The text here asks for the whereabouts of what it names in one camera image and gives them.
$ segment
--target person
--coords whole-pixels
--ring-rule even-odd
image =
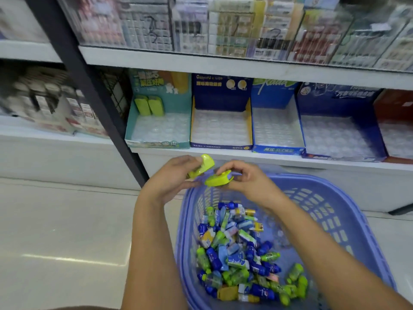
[[[163,206],[180,190],[200,185],[186,181],[186,176],[201,162],[200,157],[173,158],[143,186],[133,214],[131,255],[121,310],[188,308]],[[229,169],[241,175],[222,189],[243,193],[281,222],[332,310],[413,310],[413,305],[340,247],[258,166],[230,161],[216,173]]]

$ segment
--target basket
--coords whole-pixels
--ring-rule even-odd
[[[292,201],[307,211],[325,231],[370,271],[379,276],[385,284],[396,289],[389,266],[381,252],[364,214],[354,201],[338,187],[319,177],[298,174],[267,174]],[[273,218],[249,201],[239,192],[221,191],[201,186],[189,189],[183,199],[176,241],[176,261],[188,304],[194,310],[249,310],[284,309],[275,302],[252,304],[247,302],[224,302],[207,295],[197,278],[196,249],[199,232],[197,229],[207,206],[218,202],[234,201],[245,208],[255,209],[259,222],[264,224],[261,241],[273,241],[281,253],[277,264],[285,266],[280,274],[284,278],[288,268],[295,262],[302,263],[297,252],[284,241],[282,230]],[[327,310],[328,305],[311,276],[306,274],[309,283],[307,298],[292,300],[289,309]]]

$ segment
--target person's right hand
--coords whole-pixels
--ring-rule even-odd
[[[242,175],[235,176],[231,182],[222,186],[223,189],[239,191],[252,202],[272,210],[285,198],[289,199],[257,165],[233,160],[218,168],[216,174],[229,169]]]

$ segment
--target neon yellow eraser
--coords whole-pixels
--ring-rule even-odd
[[[142,116],[151,115],[151,110],[149,109],[148,104],[148,97],[142,95],[135,96],[135,104]]]
[[[190,171],[188,173],[189,178],[195,178],[206,171],[208,171],[211,167],[215,165],[214,159],[212,159],[209,155],[203,154],[201,155],[202,158],[202,164],[200,167],[198,167],[195,171]]]
[[[221,175],[214,174],[212,176],[209,176],[205,180],[205,185],[207,185],[208,187],[222,186],[222,185],[228,184],[233,179],[234,179],[234,176],[231,176],[231,170],[229,169],[223,172]]]
[[[155,116],[164,116],[165,112],[163,111],[162,99],[159,97],[149,96],[148,100],[149,106],[153,115]]]

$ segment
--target round illustration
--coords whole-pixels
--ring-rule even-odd
[[[310,87],[304,87],[303,89],[301,89],[300,93],[302,95],[308,95],[311,92],[311,88]]]
[[[241,90],[244,90],[245,88],[247,88],[247,82],[245,80],[239,81],[238,88],[240,88]]]
[[[235,87],[235,81],[233,79],[228,79],[227,81],[227,88],[232,89]]]

